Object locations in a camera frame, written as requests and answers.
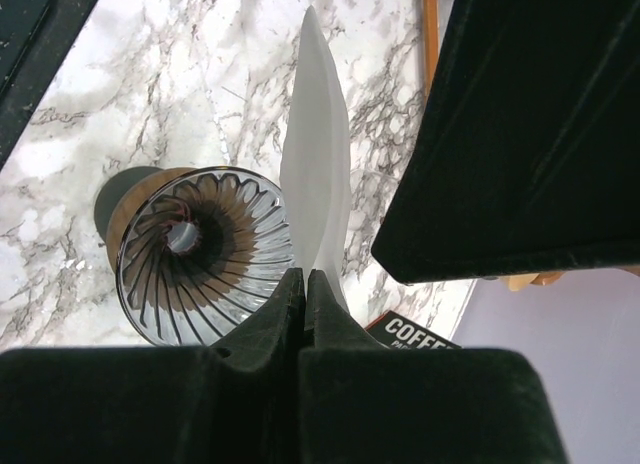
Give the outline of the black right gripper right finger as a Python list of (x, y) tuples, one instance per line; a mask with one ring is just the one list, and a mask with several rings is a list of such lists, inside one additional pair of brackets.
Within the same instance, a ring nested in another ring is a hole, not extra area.
[(564, 463), (544, 386), (501, 349), (392, 350), (313, 271), (313, 343), (298, 357), (304, 463)]

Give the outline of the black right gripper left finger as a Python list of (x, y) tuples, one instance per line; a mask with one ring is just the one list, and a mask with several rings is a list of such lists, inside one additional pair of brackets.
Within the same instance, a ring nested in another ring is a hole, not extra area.
[(290, 269), (213, 346), (1, 356), (5, 463), (296, 463), (305, 292)]

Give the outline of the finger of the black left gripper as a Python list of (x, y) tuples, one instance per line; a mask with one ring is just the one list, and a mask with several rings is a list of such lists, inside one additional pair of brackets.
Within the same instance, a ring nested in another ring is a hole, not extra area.
[(398, 282), (639, 261), (639, 0), (454, 0), (372, 246)]

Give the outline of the white paper coffee filter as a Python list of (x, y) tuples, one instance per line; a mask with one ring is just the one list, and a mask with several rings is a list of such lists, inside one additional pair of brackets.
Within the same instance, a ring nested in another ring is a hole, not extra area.
[(349, 121), (334, 58), (315, 9), (307, 8), (279, 181), (295, 263), (325, 273), (338, 304), (351, 208)]

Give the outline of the round wooden dripper base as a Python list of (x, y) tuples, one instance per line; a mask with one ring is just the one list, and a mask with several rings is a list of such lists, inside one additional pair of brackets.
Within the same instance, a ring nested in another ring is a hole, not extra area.
[(190, 171), (191, 167), (138, 166), (114, 175), (104, 184), (95, 201), (94, 222), (106, 244), (113, 271), (124, 232), (138, 209), (163, 185)]

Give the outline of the brown paper coffee filter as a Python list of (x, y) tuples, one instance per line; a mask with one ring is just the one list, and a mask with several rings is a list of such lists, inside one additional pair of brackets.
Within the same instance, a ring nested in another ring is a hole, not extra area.
[(529, 285), (534, 286), (547, 286), (564, 275), (562, 271), (555, 272), (543, 272), (543, 273), (528, 273), (518, 274), (502, 277), (502, 281), (506, 284), (507, 288), (512, 292), (517, 292)]

